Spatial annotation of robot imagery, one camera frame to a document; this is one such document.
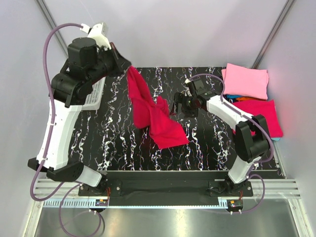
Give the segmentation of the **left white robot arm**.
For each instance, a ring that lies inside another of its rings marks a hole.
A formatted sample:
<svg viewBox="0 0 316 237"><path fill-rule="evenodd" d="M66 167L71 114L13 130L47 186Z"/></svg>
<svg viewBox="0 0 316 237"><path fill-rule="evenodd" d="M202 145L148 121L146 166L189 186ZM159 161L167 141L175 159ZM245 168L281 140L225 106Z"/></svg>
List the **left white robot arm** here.
<svg viewBox="0 0 316 237"><path fill-rule="evenodd" d="M93 86L105 77L124 75L130 65L104 36L72 41L68 59L51 81L54 105L50 106L42 148L37 157L28 160L29 168L45 172L53 181L89 185L97 196L106 191L102 174L69 159L69 145L78 115L86 109L86 98L93 92Z"/></svg>

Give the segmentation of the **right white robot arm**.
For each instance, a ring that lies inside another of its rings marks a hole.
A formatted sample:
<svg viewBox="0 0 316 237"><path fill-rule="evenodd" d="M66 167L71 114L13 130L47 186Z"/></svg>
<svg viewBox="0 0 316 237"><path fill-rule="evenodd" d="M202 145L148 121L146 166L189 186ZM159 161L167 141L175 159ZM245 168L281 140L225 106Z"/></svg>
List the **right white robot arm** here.
<svg viewBox="0 0 316 237"><path fill-rule="evenodd" d="M235 196L250 178L252 169L274 156L266 118L237 108L223 97L222 92L206 88L201 79L188 79L185 86L185 92L174 94L172 115L181 111L186 117L195 118L203 109L223 120L235 133L237 158L224 181L211 188L218 194Z"/></svg>

